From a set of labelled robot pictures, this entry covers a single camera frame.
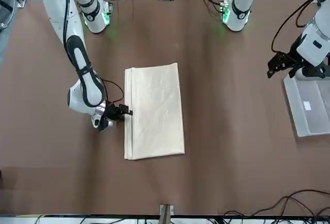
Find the brown table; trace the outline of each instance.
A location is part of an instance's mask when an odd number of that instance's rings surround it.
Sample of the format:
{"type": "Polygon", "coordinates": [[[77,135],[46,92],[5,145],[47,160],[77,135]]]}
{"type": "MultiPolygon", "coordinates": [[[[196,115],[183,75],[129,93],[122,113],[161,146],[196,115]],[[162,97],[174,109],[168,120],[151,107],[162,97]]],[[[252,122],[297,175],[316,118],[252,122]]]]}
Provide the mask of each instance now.
{"type": "MultiPolygon", "coordinates": [[[[98,133],[68,110],[76,73],[43,4],[27,2],[0,67],[0,211],[157,214],[169,203],[175,214],[252,213],[298,189],[330,191],[330,136],[298,139],[286,73],[266,75],[272,38],[303,1],[256,0],[241,33],[201,0],[122,0],[104,33],[85,27],[94,68],[121,86],[126,68],[178,62],[186,154],[140,161],[124,160],[123,123],[98,133]]],[[[300,32],[291,21],[275,47],[288,50],[300,32]]],[[[330,202],[298,198],[313,210],[330,202]]],[[[287,213],[307,214],[294,203],[287,213]]]]}

